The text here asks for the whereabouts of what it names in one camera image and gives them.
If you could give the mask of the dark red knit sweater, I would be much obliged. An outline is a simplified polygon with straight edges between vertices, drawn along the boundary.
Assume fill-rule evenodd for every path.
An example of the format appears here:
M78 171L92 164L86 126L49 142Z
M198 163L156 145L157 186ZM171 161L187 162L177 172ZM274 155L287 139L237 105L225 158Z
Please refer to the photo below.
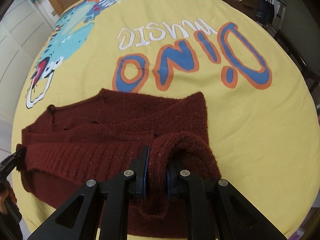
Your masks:
M221 177L209 147L202 93L183 99L103 89L87 100L53 105L22 131L27 151L17 169L26 191L58 208L89 179L106 181L150 147L145 200L129 207L128 233L185 238L184 207L167 197L166 168L173 156L203 179Z

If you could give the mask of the yellow dinosaur print bedspread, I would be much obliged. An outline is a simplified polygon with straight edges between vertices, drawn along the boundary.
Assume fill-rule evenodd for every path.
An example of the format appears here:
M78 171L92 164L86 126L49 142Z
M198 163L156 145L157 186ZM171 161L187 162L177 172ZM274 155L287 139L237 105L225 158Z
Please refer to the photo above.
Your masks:
M40 44L12 144L44 137L47 109L94 99L109 132L135 131L165 159L166 133L205 140L220 171L291 237L319 191L319 124L295 63L222 0L80 0Z

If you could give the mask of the grey green chair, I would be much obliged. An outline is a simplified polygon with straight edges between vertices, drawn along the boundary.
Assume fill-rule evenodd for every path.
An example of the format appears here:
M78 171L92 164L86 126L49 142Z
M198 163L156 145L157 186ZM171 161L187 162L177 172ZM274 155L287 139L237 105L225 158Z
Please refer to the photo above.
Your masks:
M274 39L281 40L302 69L304 79L312 79L313 92L319 85L319 26L302 0L287 0L283 23Z

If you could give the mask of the dark shopping bag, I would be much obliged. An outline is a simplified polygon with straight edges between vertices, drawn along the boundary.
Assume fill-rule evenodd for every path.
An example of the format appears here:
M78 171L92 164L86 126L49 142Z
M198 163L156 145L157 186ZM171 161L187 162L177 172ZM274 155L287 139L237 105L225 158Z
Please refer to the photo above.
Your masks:
M271 0L259 0L255 19L263 24L271 24L274 18L274 5Z

